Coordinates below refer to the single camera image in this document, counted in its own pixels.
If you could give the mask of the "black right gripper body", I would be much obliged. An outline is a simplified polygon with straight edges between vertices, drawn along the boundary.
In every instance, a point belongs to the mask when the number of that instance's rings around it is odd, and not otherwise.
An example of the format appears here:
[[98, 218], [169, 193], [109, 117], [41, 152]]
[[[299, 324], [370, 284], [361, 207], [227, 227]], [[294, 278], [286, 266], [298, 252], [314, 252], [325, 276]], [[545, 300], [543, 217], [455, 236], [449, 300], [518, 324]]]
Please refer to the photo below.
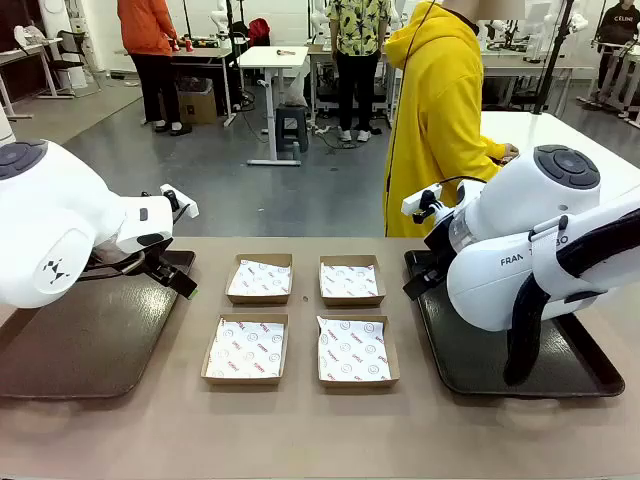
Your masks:
[[449, 235], [430, 234], [425, 238], [425, 244], [433, 255], [433, 262], [429, 266], [429, 277], [434, 280], [445, 278], [453, 261], [453, 247]]

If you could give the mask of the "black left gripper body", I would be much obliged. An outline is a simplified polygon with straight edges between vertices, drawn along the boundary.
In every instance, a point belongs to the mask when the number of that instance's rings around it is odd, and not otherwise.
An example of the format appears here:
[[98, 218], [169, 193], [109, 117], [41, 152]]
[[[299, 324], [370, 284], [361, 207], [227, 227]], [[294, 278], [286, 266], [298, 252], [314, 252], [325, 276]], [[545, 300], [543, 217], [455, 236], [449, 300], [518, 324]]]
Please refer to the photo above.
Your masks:
[[155, 269], [161, 264], [170, 264], [166, 262], [157, 252], [140, 251], [133, 262], [128, 266], [128, 275], [147, 275], [155, 280]]

